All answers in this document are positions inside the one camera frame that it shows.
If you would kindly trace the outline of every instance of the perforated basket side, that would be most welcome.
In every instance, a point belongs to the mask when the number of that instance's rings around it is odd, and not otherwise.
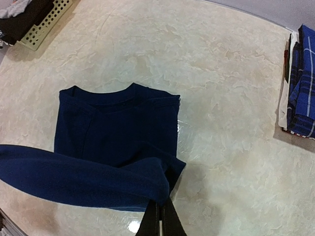
[[[29,49],[36,51],[49,31],[71,5],[72,0],[55,0],[54,8],[48,13],[39,26],[34,25],[29,32],[27,32],[20,43]]]

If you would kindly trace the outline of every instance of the plaid cloth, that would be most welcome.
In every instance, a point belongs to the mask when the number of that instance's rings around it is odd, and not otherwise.
[[[299,38],[292,55],[287,129],[315,138],[315,31],[302,25]]]

